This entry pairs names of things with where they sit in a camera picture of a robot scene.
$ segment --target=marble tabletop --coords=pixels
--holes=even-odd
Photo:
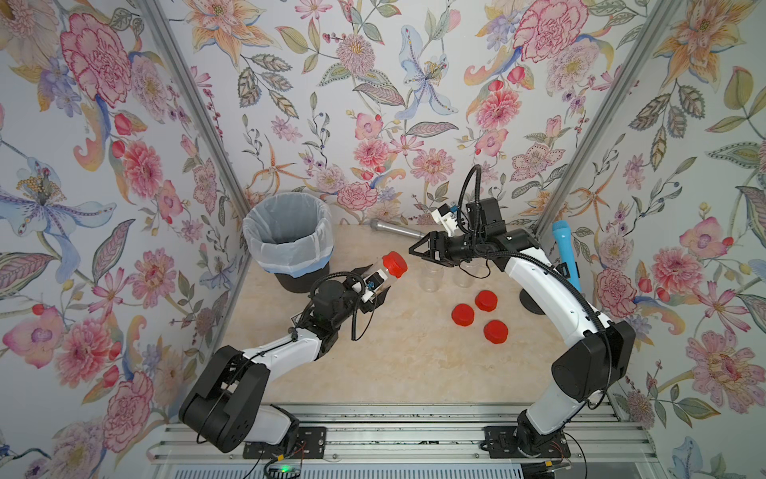
[[[546,317],[521,306],[519,284],[493,264],[489,278],[468,288],[453,282],[453,275],[464,273],[448,268],[441,288],[426,293],[418,284],[423,261],[407,253],[412,238],[357,225],[337,225],[335,238],[330,271],[375,263],[389,251],[400,253],[409,270],[389,291],[362,340],[351,341],[347,320],[330,352],[276,379],[265,402],[534,402],[548,386],[551,364],[566,346]],[[473,303],[485,289],[499,298],[491,313]],[[307,300],[305,294],[284,290],[252,261],[222,345],[246,349],[279,339]],[[476,311],[471,326],[452,321],[450,314],[459,303]],[[358,315],[359,332],[368,319],[368,314]],[[483,328],[491,320],[508,326],[504,344],[485,339]]]

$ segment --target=green leaf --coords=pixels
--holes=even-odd
[[[285,60],[268,53],[260,53],[250,58],[253,63],[259,67],[265,68],[271,71],[289,71],[293,67],[290,66]]]
[[[381,105],[389,105],[391,107],[404,105],[404,98],[401,97],[394,85],[362,83],[357,85],[353,91],[361,91]]]
[[[694,162],[697,160],[696,156],[692,156],[691,158],[687,158],[683,160],[683,162],[678,165],[678,168],[676,168],[675,175],[678,175],[679,173],[685,172],[687,169],[691,168]]]
[[[604,0],[591,7],[588,7],[588,13],[597,17],[608,17],[625,9],[623,0]]]
[[[722,476],[726,472],[726,461],[723,460],[723,453],[710,458],[710,475],[713,477]]]
[[[627,22],[633,20],[633,17],[635,16],[636,14],[631,11],[621,11],[620,13],[613,16],[612,19],[608,21],[606,25],[604,25],[604,28],[626,24]]]
[[[428,34],[428,38],[431,39],[434,37],[434,29],[436,28],[436,17],[431,12],[430,8],[426,12],[426,33]]]
[[[319,43],[319,30],[316,29],[313,18],[309,22],[309,40],[311,40],[311,45],[314,46],[314,50],[319,50],[319,47],[322,46],[322,44]]]
[[[437,198],[440,198],[441,196],[447,196],[447,191],[450,189],[450,182],[445,182],[439,185],[439,188],[436,188],[436,195]]]
[[[372,23],[365,23],[362,25],[362,30],[367,38],[372,41],[377,41],[379,44],[383,44],[383,37],[381,37],[381,32],[378,30],[378,27],[374,26]]]
[[[678,89],[678,97],[681,101],[681,107],[692,118],[705,117],[705,99],[702,98],[699,90],[689,85],[681,85]]]
[[[0,253],[0,300],[24,289],[54,259],[42,253]]]
[[[737,186],[748,200],[748,221],[755,236],[766,248],[766,195],[758,188]]]
[[[758,95],[755,96],[755,100],[753,100],[753,104],[750,106],[750,113],[748,113],[748,116],[755,115],[763,110],[764,107],[766,107],[766,87],[763,87],[763,89],[758,92]]]
[[[667,130],[665,130],[665,125],[662,125],[660,126],[660,129],[657,130],[657,134],[654,136],[652,149],[650,150],[650,161],[654,171],[657,171],[657,169],[660,167],[660,163],[663,161],[663,158],[665,158],[665,152],[667,149]]]
[[[723,93],[723,104],[730,110],[740,110],[753,94],[753,76],[742,67],[732,69],[732,77]]]
[[[720,415],[710,404],[697,398],[684,398],[677,402],[683,411],[694,419],[707,419]]]
[[[766,333],[766,297],[755,294],[738,294],[737,297],[745,303],[753,316],[753,322]]]
[[[127,30],[130,26],[130,20],[133,18],[133,14],[127,8],[117,7],[112,13],[112,20],[109,22],[109,26],[117,31]]]
[[[710,133],[726,133],[727,131],[732,131],[737,126],[742,125],[742,122],[746,119],[747,118],[744,116],[727,116],[705,131],[709,131]]]
[[[240,73],[237,79],[237,95],[240,98],[240,108],[251,107],[260,100],[260,87],[252,69],[245,68]]]
[[[663,403],[659,402],[659,401],[655,401],[654,402],[654,411],[657,413],[657,418],[660,419],[660,422],[663,423],[663,426],[665,426],[667,428],[668,427],[667,426],[668,413],[665,410],[665,406],[663,405]]]
[[[277,105],[277,108],[282,110],[282,113],[286,114],[287,116],[291,116],[292,118],[298,118],[298,112],[295,110],[295,106],[290,100],[287,99],[287,97],[280,95],[273,90],[269,91],[269,96],[271,97],[271,100],[274,102],[274,104]]]
[[[333,81],[343,80],[351,76],[351,72],[346,70],[342,63],[336,63],[330,65],[330,68],[322,75],[322,80],[319,82],[321,87],[331,84]]]
[[[93,281],[96,284],[122,257],[125,243],[128,241],[128,229],[134,221],[135,219],[129,219],[117,225],[112,234],[96,248],[96,252],[93,253]]]
[[[304,54],[309,50],[309,44],[303,35],[293,27],[277,27],[287,47],[297,54]]]
[[[758,150],[761,145],[752,141],[732,143],[715,151],[706,152],[707,156],[715,159],[725,159],[746,169],[756,169],[761,165]]]
[[[394,15],[401,15],[401,10],[394,7],[393,5],[379,5],[378,13],[380,13],[386,18],[389,18],[389,17],[393,17]]]
[[[178,291],[186,297],[189,296],[189,280],[181,271],[178,272]]]
[[[688,425],[689,425],[689,427],[690,427],[690,428],[692,427],[692,420],[691,420],[691,419],[689,419],[689,415],[687,415],[687,414],[686,414],[686,413],[683,411],[683,409],[681,409],[680,407],[678,407],[678,405],[676,405],[676,404],[673,404],[673,412],[675,412],[675,413],[676,413],[676,416],[678,416],[678,419],[680,419],[681,421],[684,421],[686,424],[688,424]]]
[[[527,183],[526,185],[520,186],[517,189],[513,190],[513,192],[511,193],[511,198],[516,199],[519,196],[521,196],[524,193],[526,193],[527,191],[529,191],[530,189],[535,188],[536,186],[542,186],[542,185],[540,184],[539,181],[533,180],[533,181]]]

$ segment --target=pink flower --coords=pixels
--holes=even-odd
[[[589,40],[569,45],[548,62],[548,82],[545,88],[555,92],[573,87],[585,78],[600,52],[598,45]]]
[[[373,138],[366,139],[359,143],[359,146],[354,150],[354,158],[360,165],[367,168],[375,168],[376,166],[383,166],[388,159],[388,145],[382,139]]]
[[[149,418],[153,394],[152,380],[143,371],[136,372],[132,381],[120,382],[103,419],[105,448],[121,452],[139,435]]]
[[[136,261],[136,269],[139,273],[134,274],[133,297],[140,300],[144,296],[144,309],[157,306],[157,298],[175,292],[175,275],[173,258],[165,254],[165,249],[160,248],[154,254],[147,251],[143,256],[143,263]]]
[[[519,114],[522,102],[518,99],[519,94],[513,90],[493,91],[476,112],[476,122],[487,130],[505,126]]]
[[[314,15],[314,18],[319,20],[320,12],[328,11],[332,8],[332,5],[322,5],[322,0],[300,0],[300,2],[305,6],[298,5],[295,7],[295,11],[298,13],[305,13],[305,15],[300,16],[301,20],[308,18],[311,15]]]
[[[447,152],[440,149],[438,152],[431,148],[428,153],[420,152],[417,158],[412,160],[415,168],[412,169],[412,176],[415,178],[425,178],[431,185],[447,181],[447,177],[455,172],[452,164],[455,158],[448,156]]]
[[[598,299],[616,317],[628,317],[637,308],[636,289],[621,272],[605,269],[596,277]]]
[[[205,205],[205,211],[211,215],[215,211],[215,201],[218,199],[218,185],[215,182],[215,167],[208,158],[204,165],[194,168],[194,199]]]
[[[48,477],[90,477],[100,462],[102,449],[101,418],[73,422],[54,439],[53,457],[47,466]]]
[[[197,146],[186,135],[181,135],[181,146],[186,151],[186,154],[194,158],[199,153]]]
[[[513,48],[522,47],[522,61],[554,57],[575,41],[587,19],[581,0],[536,0],[524,12]]]
[[[343,170],[337,165],[320,169],[316,174],[316,187],[325,193],[335,194],[346,185]]]
[[[173,216],[178,216],[184,211],[181,205],[181,199],[175,194],[173,183],[166,179],[157,195],[157,204],[159,205],[159,215],[162,219],[172,225]]]
[[[706,306],[710,306],[705,310],[705,317],[712,317],[713,313],[718,313],[719,319],[726,326],[726,329],[734,333],[734,330],[729,324],[737,326],[740,330],[748,331],[750,325],[745,321],[740,320],[732,314],[747,314],[748,308],[744,306],[726,306],[726,304],[733,300],[737,296],[737,292],[734,290],[724,291],[720,297],[715,294],[717,284],[714,281],[708,281],[708,294],[702,294],[699,289],[694,289],[694,294],[697,295],[700,302]]]
[[[694,291],[705,278],[704,269],[691,254],[683,249],[662,248],[654,255],[652,272],[657,283],[673,294],[688,294]]]
[[[104,275],[103,279],[104,283],[106,283],[106,288],[103,288],[99,285],[93,287],[93,294],[98,297],[102,297],[103,299],[91,304],[88,307],[88,312],[92,313],[103,308],[103,316],[107,317],[112,312],[112,307],[115,304],[123,303],[123,299],[121,297],[117,297],[117,294],[119,294],[119,292],[122,291],[125,286],[135,280],[133,276],[128,276],[123,281],[124,274],[125,270],[118,268],[117,275],[114,278],[112,278],[112,274],[109,272]]]
[[[130,90],[130,62],[123,43],[109,26],[90,13],[69,17],[69,31],[61,32],[61,50],[80,89],[114,108]]]
[[[484,162],[484,164],[481,165],[481,181],[482,183],[497,181],[497,172],[492,169],[492,166],[490,166],[488,162]]]
[[[28,318],[14,326],[2,337],[2,342],[27,364],[40,369],[53,359],[63,331],[64,320],[56,308],[50,307],[43,310],[40,317]]]
[[[609,235],[598,247],[601,263],[613,270],[622,271],[633,253],[633,240],[628,241],[624,236]]]
[[[716,258],[723,256],[728,250],[722,242],[723,230],[715,217],[706,218],[692,229],[681,235],[682,246],[698,258]]]
[[[152,118],[157,121],[162,120],[168,104],[168,95],[154,62],[147,57],[136,55],[133,58],[131,76],[133,77],[133,97],[146,108]]]
[[[373,206],[376,201],[378,190],[370,189],[367,183],[352,183],[338,192],[338,204],[357,211]]]
[[[719,408],[723,406],[726,393],[728,407],[745,414],[753,404],[763,406],[766,392],[758,386],[766,381],[766,369],[748,364],[755,354],[750,348],[735,351],[737,336],[729,330],[723,336],[713,331],[702,335],[702,344],[689,338],[686,355],[694,359],[692,388],[702,394],[710,393],[710,399]]]
[[[520,182],[524,179],[534,178],[563,156],[563,149],[551,150],[542,143],[535,143],[529,147],[527,153],[513,157],[513,167],[516,170],[511,175],[511,181]]]
[[[202,227],[204,226],[201,221],[197,220],[183,220],[181,221],[183,228],[181,228],[181,234],[184,239],[189,243],[194,244],[195,241],[202,238]]]
[[[191,75],[194,77],[194,82],[197,84],[200,88],[212,88],[213,85],[209,83],[205,83],[206,81],[210,80],[210,74],[199,74],[197,75],[197,67],[189,67],[189,71],[191,71]]]
[[[485,155],[497,156],[507,136],[508,130],[490,130],[484,133],[479,138],[479,141],[476,142],[476,149],[480,149]]]
[[[356,139],[377,138],[383,129],[380,115],[360,113],[356,116]]]
[[[336,54],[340,62],[355,77],[361,77],[375,66],[372,45],[361,35],[351,34],[338,45]]]
[[[111,346],[112,338],[105,323],[89,318],[72,326],[61,344],[64,352],[56,355],[61,385],[76,388],[80,380],[88,382],[98,376]]]
[[[394,145],[394,149],[391,151],[392,153],[404,153],[404,156],[407,156],[407,153],[410,151],[423,151],[419,148],[420,146],[423,146],[423,142],[417,141],[417,136],[410,136],[408,139],[407,135],[402,135],[399,137],[399,141],[393,139],[391,145]]]
[[[545,122],[545,135],[548,138],[556,138],[561,133],[561,115],[548,118]]]
[[[271,122],[271,131],[273,131],[279,139],[284,137],[287,141],[295,143],[297,139],[303,138],[303,135],[300,134],[298,128],[287,122],[290,120],[289,118],[287,120],[282,120],[278,116],[275,116],[275,118],[276,121]]]
[[[123,157],[123,168],[134,193],[141,198],[157,194],[162,181],[162,166],[153,146],[147,146],[143,141],[130,143]]]

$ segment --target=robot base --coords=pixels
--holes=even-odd
[[[306,443],[303,446],[303,450],[300,454],[303,459],[324,459],[325,457],[325,441],[327,439],[327,428],[304,428],[298,427],[298,438],[296,444]],[[285,454],[285,451],[281,448],[281,445],[270,445],[265,442],[246,442],[244,444],[244,451],[242,453],[243,459],[258,459],[270,460],[280,454]]]
[[[522,454],[516,447],[515,432],[516,426],[487,426],[484,428],[484,442],[481,448],[489,452],[489,457],[492,459],[526,458],[527,456]],[[552,443],[555,443],[561,449],[561,452]],[[564,435],[559,432],[545,445],[538,457],[559,459],[562,452],[565,458],[571,455]]]

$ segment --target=wire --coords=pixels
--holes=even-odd
[[[460,270],[463,273],[467,274],[468,276],[475,277],[477,280],[483,280],[488,278],[492,274],[492,268],[489,267],[489,260],[485,261],[484,266],[486,267],[486,270],[487,270],[487,274],[485,276],[474,276],[473,274],[463,269],[463,263],[460,263],[460,266],[458,266],[458,268],[460,268]]]
[[[265,452],[265,451],[266,451],[266,448],[264,448],[264,449],[263,449],[263,450],[260,452],[260,457],[258,458],[258,460],[257,460],[257,461],[255,461],[255,465],[254,465],[252,468],[250,468],[250,471],[249,471],[247,474],[245,474],[245,475],[242,477],[242,479],[247,479],[247,478],[248,478],[248,476],[250,476],[250,474],[252,474],[252,473],[253,473],[253,471],[255,471],[255,468],[257,468],[257,467],[258,467],[258,463],[260,462],[260,460],[264,458],[264,452]]]
[[[377,309],[375,307],[375,301],[377,301],[377,300],[378,300],[377,296],[372,298],[372,314],[370,315],[370,320],[367,322],[367,326],[365,326],[365,330],[362,331],[362,335],[360,337],[354,339],[354,336],[356,335],[356,328],[354,327],[353,331],[352,331],[351,341],[359,341],[362,337],[364,337],[365,333],[367,333],[367,328],[370,327],[370,323],[372,323],[372,318],[375,316],[375,310]],[[356,326],[356,321],[352,322],[352,326]]]
[[[585,450],[583,450],[582,446],[580,446],[580,443],[577,442],[577,439],[568,432],[564,433],[565,436],[569,436],[572,441],[577,445],[577,447],[580,448],[580,452],[582,453],[582,461],[585,463],[585,477],[583,479],[588,479],[588,460],[585,458]]]

